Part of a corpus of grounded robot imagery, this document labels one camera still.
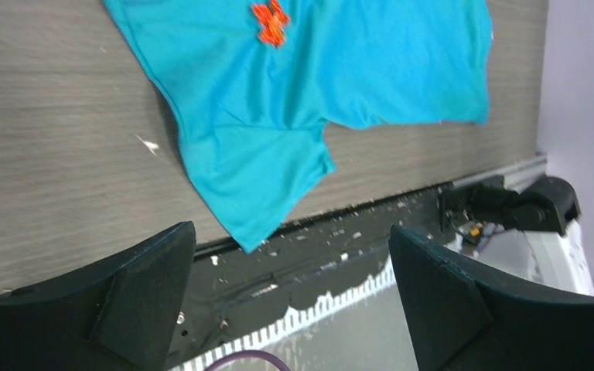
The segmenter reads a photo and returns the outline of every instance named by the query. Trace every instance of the purple cable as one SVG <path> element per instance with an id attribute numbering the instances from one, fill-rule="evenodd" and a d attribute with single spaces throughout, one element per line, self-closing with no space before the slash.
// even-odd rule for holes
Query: purple cable
<path id="1" fill-rule="evenodd" d="M 243 350 L 240 352 L 232 353 L 213 362 L 204 371 L 215 371 L 216 369 L 219 369 L 221 366 L 224 366 L 229 362 L 233 362 L 243 358 L 264 359 L 270 362 L 272 365 L 274 365 L 274 367 L 279 369 L 279 371 L 290 371 L 288 365 L 283 363 L 283 361 L 281 361 L 277 356 L 268 352 L 263 352 L 262 350 Z"/>

